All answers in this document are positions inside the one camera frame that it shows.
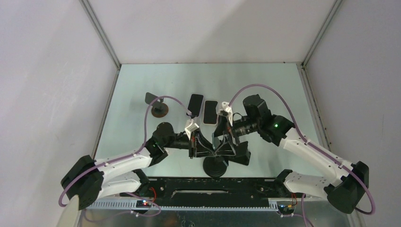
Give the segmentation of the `black round base phone stand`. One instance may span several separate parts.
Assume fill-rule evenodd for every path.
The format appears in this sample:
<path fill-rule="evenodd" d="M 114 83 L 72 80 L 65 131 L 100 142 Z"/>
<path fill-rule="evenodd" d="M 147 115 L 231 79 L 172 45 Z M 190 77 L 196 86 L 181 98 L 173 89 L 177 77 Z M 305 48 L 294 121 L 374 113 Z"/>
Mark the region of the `black round base phone stand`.
<path fill-rule="evenodd" d="M 228 161 L 223 157 L 206 157 L 202 163 L 203 171 L 211 178 L 220 178 L 228 168 Z"/>

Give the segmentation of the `phone with cream case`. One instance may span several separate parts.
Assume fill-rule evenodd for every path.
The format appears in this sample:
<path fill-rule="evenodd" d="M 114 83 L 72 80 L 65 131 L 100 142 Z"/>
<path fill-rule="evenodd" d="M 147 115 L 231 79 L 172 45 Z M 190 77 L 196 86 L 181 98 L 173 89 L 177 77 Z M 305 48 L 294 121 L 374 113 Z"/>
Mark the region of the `phone with cream case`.
<path fill-rule="evenodd" d="M 204 103 L 203 123 L 207 125 L 216 125 L 218 120 L 217 115 L 218 102 L 214 100 L 206 100 Z"/>

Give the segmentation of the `phone with lilac case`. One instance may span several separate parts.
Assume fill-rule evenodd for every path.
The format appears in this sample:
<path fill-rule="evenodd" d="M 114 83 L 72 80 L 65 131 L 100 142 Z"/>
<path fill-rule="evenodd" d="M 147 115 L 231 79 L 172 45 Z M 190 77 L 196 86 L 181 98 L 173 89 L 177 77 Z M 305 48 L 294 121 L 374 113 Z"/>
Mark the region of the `phone with lilac case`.
<path fill-rule="evenodd" d="M 191 112 L 189 116 L 191 118 L 199 117 L 203 105 L 204 95 L 191 94 L 188 110 Z"/>

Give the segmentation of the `black phone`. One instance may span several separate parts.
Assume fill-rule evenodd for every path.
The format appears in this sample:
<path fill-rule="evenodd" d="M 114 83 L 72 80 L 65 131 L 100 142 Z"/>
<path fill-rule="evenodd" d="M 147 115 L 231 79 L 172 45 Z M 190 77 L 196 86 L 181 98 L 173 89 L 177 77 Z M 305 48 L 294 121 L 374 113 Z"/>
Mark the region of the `black phone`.
<path fill-rule="evenodd" d="M 215 133 L 212 133 L 212 146 L 214 151 L 219 150 L 225 142 L 224 136 L 216 136 Z"/>

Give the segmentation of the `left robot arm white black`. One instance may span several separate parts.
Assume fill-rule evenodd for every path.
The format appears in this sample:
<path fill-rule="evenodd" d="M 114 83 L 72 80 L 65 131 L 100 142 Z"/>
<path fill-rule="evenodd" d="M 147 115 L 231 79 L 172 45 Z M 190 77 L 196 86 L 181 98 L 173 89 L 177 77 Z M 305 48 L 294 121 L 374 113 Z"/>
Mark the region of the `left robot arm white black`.
<path fill-rule="evenodd" d="M 146 196 L 149 183 L 143 169 L 163 161 L 170 148 L 188 150 L 191 158 L 214 153 L 212 143 L 202 135 L 197 124 L 190 122 L 185 131 L 175 133 L 170 123 L 160 123 L 138 151 L 103 159 L 82 156 L 61 180 L 63 192 L 59 205 L 65 206 L 62 202 L 65 196 L 69 199 L 78 196 L 79 210 L 115 194 L 133 192 L 138 197 Z"/>

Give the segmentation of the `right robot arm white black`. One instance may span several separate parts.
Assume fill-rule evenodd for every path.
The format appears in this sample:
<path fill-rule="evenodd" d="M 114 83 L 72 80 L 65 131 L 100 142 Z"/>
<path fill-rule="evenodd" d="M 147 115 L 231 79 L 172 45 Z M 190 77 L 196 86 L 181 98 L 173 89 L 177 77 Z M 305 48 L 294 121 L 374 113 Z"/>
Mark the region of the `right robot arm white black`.
<path fill-rule="evenodd" d="M 292 193 L 304 193 L 326 199 L 337 210 L 350 214 L 369 188 L 369 167 L 362 161 L 352 163 L 314 143 L 295 124 L 281 115 L 272 114 L 259 95 L 243 100 L 246 116 L 233 120 L 228 102 L 219 105 L 217 114 L 229 135 L 240 137 L 253 132 L 306 160 L 322 175 L 303 175 L 285 169 L 276 178 L 275 192 L 286 198 Z"/>

